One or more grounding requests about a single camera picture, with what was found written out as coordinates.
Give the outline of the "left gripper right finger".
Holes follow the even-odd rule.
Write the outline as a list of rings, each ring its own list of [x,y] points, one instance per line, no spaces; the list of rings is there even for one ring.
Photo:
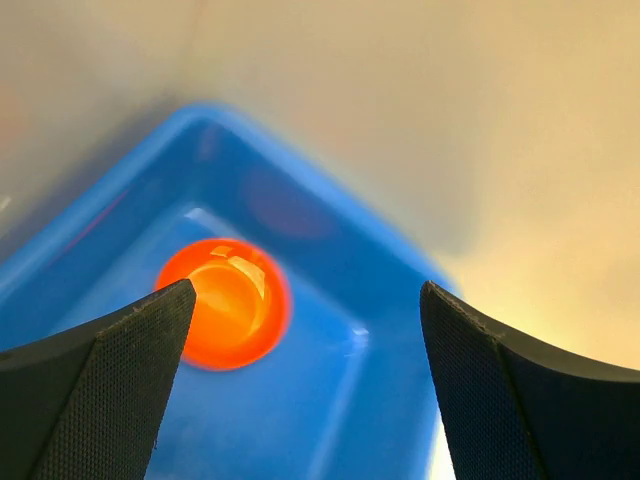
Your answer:
[[[543,342],[434,282],[420,316],[456,478],[638,478],[638,371]]]

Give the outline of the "orange plastic plate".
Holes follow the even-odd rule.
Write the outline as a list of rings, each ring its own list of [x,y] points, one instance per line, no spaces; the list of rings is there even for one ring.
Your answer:
[[[154,288],[191,282],[196,302],[182,360],[209,371],[246,367],[285,336],[293,298],[286,275],[260,248],[237,239],[187,245],[160,269]]]

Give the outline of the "blue plastic bin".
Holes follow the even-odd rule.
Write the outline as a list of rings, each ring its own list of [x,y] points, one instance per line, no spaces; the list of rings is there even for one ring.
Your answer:
[[[150,479],[421,479],[436,399],[422,285],[401,233],[247,116],[182,108],[52,218],[1,233],[1,345],[146,296],[180,249],[247,241],[283,269],[293,318],[265,358],[182,365]]]

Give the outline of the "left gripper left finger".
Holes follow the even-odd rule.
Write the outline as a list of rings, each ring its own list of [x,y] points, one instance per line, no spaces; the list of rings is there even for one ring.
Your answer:
[[[143,478],[195,301],[183,279],[3,351],[2,478]]]

